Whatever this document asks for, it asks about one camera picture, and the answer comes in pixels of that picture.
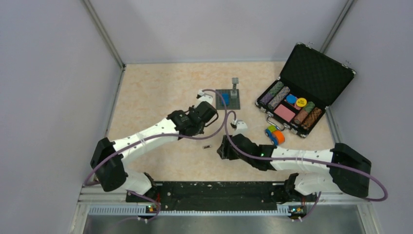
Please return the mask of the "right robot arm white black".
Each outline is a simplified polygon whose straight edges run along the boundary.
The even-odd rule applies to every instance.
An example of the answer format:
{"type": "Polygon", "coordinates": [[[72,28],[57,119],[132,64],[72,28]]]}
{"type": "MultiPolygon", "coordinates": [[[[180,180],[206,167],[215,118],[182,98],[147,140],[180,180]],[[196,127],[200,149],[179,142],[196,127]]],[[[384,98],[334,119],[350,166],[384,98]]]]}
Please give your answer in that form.
{"type": "Polygon", "coordinates": [[[371,161],[344,143],[327,150],[292,150],[271,145],[258,145],[238,130],[223,136],[217,150],[221,159],[240,159],[260,171],[291,170],[286,196],[292,201],[315,192],[343,192],[366,198],[371,161]]]}

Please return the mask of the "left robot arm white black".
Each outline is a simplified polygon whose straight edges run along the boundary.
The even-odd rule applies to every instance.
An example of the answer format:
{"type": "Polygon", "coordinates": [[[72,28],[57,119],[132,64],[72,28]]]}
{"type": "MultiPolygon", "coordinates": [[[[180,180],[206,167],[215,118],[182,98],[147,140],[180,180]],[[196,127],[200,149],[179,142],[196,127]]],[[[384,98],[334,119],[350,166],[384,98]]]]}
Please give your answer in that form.
{"type": "Polygon", "coordinates": [[[144,201],[156,196],[156,184],[147,173],[128,171],[126,165],[143,154],[182,138],[194,139],[204,128],[218,119],[217,110],[207,101],[187,111],[173,111],[157,124],[134,135],[97,142],[90,165],[105,192],[122,188],[136,192],[144,201]]]}

